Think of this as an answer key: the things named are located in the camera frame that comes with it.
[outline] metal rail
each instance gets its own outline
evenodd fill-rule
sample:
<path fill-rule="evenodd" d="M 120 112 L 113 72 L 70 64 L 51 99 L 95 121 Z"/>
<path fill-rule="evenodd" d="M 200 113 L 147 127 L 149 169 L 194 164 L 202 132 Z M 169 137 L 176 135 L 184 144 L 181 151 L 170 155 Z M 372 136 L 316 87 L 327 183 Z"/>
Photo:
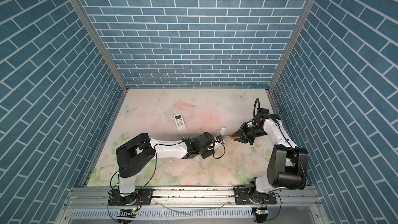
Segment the metal rail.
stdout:
<path fill-rule="evenodd" d="M 301 10 L 301 14 L 297 19 L 297 23 L 292 31 L 292 35 L 289 38 L 289 41 L 286 44 L 286 48 L 283 51 L 282 57 L 276 66 L 274 75 L 271 79 L 271 82 L 269 83 L 268 90 L 272 92 L 274 87 L 276 86 L 276 82 L 279 79 L 279 76 L 281 75 L 281 72 L 283 70 L 283 67 L 285 66 L 287 60 L 289 59 L 289 55 L 292 52 L 293 46 L 295 45 L 297 38 L 299 37 L 299 34 L 301 32 L 302 27 L 304 26 L 304 23 L 310 14 L 311 8 L 314 5 L 315 0 L 306 0 L 305 4 Z"/>
<path fill-rule="evenodd" d="M 120 87 L 122 88 L 123 92 L 127 92 L 127 85 L 123 81 L 123 78 L 119 71 L 117 70 L 115 63 L 112 61 L 111 56 L 109 55 L 105 45 L 103 44 L 101 38 L 98 36 L 98 33 L 91 22 L 90 18 L 88 17 L 86 10 L 84 9 L 80 0 L 69 0 L 70 4 L 72 5 L 73 9 L 75 10 L 77 16 L 82 21 L 84 27 L 86 28 L 88 34 L 92 38 L 94 44 L 98 48 L 99 52 L 102 55 L 102 58 L 105 60 L 109 69 L 111 70 L 113 76 L 116 78 L 117 82 L 119 83 Z"/>
<path fill-rule="evenodd" d="M 152 202 L 145 208 L 159 207 L 156 202 L 168 207 L 217 207 L 230 201 L 228 206 L 235 204 L 233 186 L 165 186 L 147 187 L 153 189 Z M 65 203 L 64 208 L 106 208 L 109 187 L 83 187 L 73 188 Z M 283 206 L 290 207 L 319 207 L 321 206 L 318 195 L 313 186 L 304 190 L 278 192 Z"/>

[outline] metal track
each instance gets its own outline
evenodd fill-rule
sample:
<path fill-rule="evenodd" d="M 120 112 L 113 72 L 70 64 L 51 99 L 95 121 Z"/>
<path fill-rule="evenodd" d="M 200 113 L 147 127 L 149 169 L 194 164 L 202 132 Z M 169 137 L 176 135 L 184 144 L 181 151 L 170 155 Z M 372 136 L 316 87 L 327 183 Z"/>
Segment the metal track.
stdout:
<path fill-rule="evenodd" d="M 219 207 L 230 201 L 228 206 L 235 205 L 233 186 L 165 186 L 148 187 L 154 189 L 151 205 L 145 208 L 156 208 L 156 202 L 167 207 Z M 64 208 L 106 208 L 109 187 L 73 188 Z M 304 190 L 285 190 L 278 192 L 283 206 L 321 206 L 320 200 L 313 186 Z"/>

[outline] aluminum frame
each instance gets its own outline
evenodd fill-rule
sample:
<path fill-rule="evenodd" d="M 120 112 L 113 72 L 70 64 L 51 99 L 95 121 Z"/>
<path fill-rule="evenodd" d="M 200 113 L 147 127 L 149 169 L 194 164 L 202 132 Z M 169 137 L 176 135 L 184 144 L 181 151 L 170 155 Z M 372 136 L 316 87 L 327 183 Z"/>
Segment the aluminum frame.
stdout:
<path fill-rule="evenodd" d="M 282 57 L 276 66 L 274 75 L 271 78 L 271 82 L 269 83 L 268 90 L 272 92 L 274 87 L 276 86 L 276 82 L 279 79 L 279 76 L 281 75 L 281 72 L 283 68 L 285 67 L 285 64 L 287 60 L 289 59 L 289 55 L 292 52 L 293 46 L 295 45 L 297 38 L 299 37 L 299 34 L 301 32 L 302 27 L 304 26 L 305 21 L 307 20 L 308 15 L 310 14 L 310 11 L 312 9 L 312 6 L 314 5 L 315 0 L 306 0 L 305 4 L 301 10 L 300 16 L 297 19 L 296 25 L 292 31 L 292 35 L 289 38 L 289 41 L 286 44 L 285 50 L 283 51 Z"/>
<path fill-rule="evenodd" d="M 75 10 L 77 16 L 82 21 L 84 27 L 86 28 L 88 34 L 92 38 L 94 44 L 98 48 L 99 52 L 102 55 L 102 58 L 105 60 L 109 69 L 111 70 L 112 74 L 116 78 L 117 82 L 119 83 L 120 87 L 122 88 L 123 92 L 127 92 L 127 85 L 124 82 L 121 74 L 117 70 L 115 63 L 112 61 L 111 56 L 109 55 L 105 45 L 103 44 L 101 38 L 99 37 L 93 23 L 91 22 L 90 18 L 88 17 L 86 10 L 84 9 L 82 2 L 80 0 L 69 0 L 70 4 L 72 5 L 73 9 Z"/>
<path fill-rule="evenodd" d="M 233 185 L 224 186 L 160 186 L 145 187 L 153 189 L 152 202 L 145 209 L 161 207 L 161 203 L 169 208 L 223 208 L 258 207 L 256 204 L 236 205 Z M 59 214 L 56 224 L 67 224 L 74 210 L 105 209 L 107 207 L 109 187 L 76 187 L 72 188 L 69 197 Z M 283 190 L 278 192 L 282 200 L 282 207 L 310 207 L 316 224 L 329 223 L 324 214 L 320 199 L 314 186 L 306 186 L 303 190 Z M 120 206 L 109 206 L 114 211 Z"/>

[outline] white arm segment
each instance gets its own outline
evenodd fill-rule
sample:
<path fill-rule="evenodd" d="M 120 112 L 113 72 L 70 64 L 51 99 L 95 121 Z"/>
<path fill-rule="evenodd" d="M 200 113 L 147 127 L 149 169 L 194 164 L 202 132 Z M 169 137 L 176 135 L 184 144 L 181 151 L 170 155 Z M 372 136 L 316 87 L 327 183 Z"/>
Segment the white arm segment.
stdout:
<path fill-rule="evenodd" d="M 151 138 L 150 145 L 156 150 L 157 158 L 183 158 L 188 153 L 187 145 L 182 140 L 161 141 Z"/>
<path fill-rule="evenodd" d="M 161 141 L 151 138 L 150 140 L 151 147 L 156 150 L 157 158 L 165 158 L 165 157 L 175 157 L 181 159 L 185 157 L 188 153 L 188 148 L 185 142 L 182 140 L 178 141 Z M 221 143 L 215 141 L 215 149 L 220 147 Z M 132 193 L 135 191 L 135 178 L 136 175 L 131 177 L 119 177 L 119 190 L 121 193 Z M 129 194 L 120 194 L 122 197 L 125 197 Z"/>
<path fill-rule="evenodd" d="M 282 121 L 278 120 L 278 122 L 280 124 L 279 127 L 281 129 L 279 129 L 276 123 L 270 118 L 267 118 L 266 121 L 264 122 L 264 127 L 263 127 L 264 131 L 269 135 L 269 139 L 271 140 L 273 145 L 282 144 L 283 146 L 286 147 L 293 147 L 293 148 L 298 147 L 296 143 L 293 142 L 289 137 L 289 135 L 287 134 L 286 130 L 282 125 Z M 256 178 L 256 190 L 261 193 L 269 193 L 278 190 L 278 188 L 274 188 L 271 185 L 269 185 L 268 176 L 267 174 L 265 174 L 262 177 Z"/>

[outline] small white object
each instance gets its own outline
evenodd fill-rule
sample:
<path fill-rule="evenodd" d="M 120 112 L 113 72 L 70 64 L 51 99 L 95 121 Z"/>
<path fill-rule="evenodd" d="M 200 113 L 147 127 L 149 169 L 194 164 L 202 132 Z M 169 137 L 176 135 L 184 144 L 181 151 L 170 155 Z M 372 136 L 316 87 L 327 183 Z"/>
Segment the small white object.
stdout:
<path fill-rule="evenodd" d="M 186 129 L 185 122 L 182 118 L 181 113 L 174 115 L 174 121 L 176 122 L 177 131 L 182 131 Z"/>
<path fill-rule="evenodd" d="M 220 135 L 221 135 L 221 136 L 225 136 L 225 131 L 226 131 L 226 128 L 225 128 L 225 127 L 221 127 L 221 129 L 220 129 Z"/>

